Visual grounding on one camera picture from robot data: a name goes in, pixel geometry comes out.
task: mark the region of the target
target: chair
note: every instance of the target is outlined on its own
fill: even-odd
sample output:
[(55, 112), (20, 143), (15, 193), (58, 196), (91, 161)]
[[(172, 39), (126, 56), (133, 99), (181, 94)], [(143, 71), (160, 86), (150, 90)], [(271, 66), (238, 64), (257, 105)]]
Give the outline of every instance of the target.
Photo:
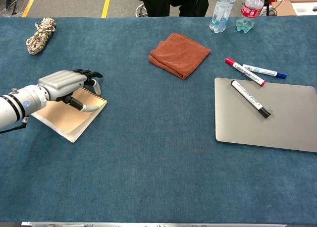
[(145, 8), (144, 4), (139, 5), (135, 10), (136, 17), (145, 17), (148, 16), (147, 9)]

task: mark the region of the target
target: folded cloth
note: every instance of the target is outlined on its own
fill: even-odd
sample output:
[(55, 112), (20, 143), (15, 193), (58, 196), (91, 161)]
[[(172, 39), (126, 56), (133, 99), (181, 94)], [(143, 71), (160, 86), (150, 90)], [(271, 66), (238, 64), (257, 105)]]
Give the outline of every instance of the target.
[(185, 35), (172, 33), (151, 51), (149, 61), (185, 80), (210, 53)]

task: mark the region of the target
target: blue-capped marker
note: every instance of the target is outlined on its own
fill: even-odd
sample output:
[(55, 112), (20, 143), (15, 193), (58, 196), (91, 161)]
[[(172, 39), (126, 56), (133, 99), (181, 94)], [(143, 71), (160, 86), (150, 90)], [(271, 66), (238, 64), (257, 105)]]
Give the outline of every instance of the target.
[(262, 73), (262, 74), (265, 74), (265, 75), (269, 75), (269, 76), (273, 76), (273, 77), (279, 77), (279, 78), (283, 78), (283, 79), (285, 79), (287, 77), (286, 74), (279, 73), (279, 72), (272, 71), (272, 70), (267, 70), (267, 69), (260, 68), (260, 67), (254, 67), (254, 66), (250, 66), (250, 65), (246, 65), (246, 64), (243, 64), (242, 66), (245, 69), (247, 69), (249, 71), (252, 71), (252, 72), (258, 72), (258, 73)]

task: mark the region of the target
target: robotic hand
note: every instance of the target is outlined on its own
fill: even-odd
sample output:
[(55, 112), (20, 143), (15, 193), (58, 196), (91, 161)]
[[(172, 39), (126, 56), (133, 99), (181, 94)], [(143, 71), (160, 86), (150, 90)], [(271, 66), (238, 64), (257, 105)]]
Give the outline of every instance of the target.
[(28, 116), (46, 106), (47, 101), (63, 101), (81, 112), (93, 112), (98, 106), (87, 106), (71, 95), (78, 88), (93, 86), (97, 95), (101, 94), (100, 86), (93, 77), (103, 77), (98, 72), (77, 69), (59, 71), (39, 79), (38, 85), (29, 85), (11, 93), (0, 96), (0, 128), (23, 119), (22, 125), (10, 130), (25, 128)]

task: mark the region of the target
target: black pants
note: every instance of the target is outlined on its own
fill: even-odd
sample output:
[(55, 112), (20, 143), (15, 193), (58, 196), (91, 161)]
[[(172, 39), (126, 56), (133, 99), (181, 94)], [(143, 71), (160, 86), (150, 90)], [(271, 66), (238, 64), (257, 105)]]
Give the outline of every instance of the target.
[(179, 16), (205, 16), (208, 0), (143, 0), (148, 16), (169, 16), (169, 5), (180, 6)]

